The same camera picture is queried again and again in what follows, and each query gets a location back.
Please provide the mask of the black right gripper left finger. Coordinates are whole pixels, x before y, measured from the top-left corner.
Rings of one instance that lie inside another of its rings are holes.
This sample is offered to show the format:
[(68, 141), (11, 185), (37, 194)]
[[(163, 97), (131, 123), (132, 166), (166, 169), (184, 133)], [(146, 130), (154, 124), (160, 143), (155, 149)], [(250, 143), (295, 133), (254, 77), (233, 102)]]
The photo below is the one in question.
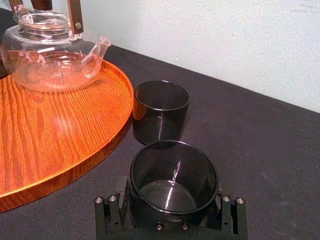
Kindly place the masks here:
[(123, 230), (129, 196), (129, 178), (120, 176), (113, 194), (107, 198), (98, 196), (94, 200), (95, 233), (97, 235), (108, 235)]

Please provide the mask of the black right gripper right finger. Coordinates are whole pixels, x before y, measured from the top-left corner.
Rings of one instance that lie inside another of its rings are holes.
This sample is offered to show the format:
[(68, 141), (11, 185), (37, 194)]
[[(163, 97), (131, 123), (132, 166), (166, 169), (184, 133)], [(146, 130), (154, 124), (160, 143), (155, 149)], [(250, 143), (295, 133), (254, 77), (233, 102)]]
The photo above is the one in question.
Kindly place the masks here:
[(218, 219), (220, 235), (246, 235), (247, 234), (247, 215), (246, 201), (243, 197), (231, 198), (224, 194), (220, 184), (218, 194), (215, 198), (218, 209)]

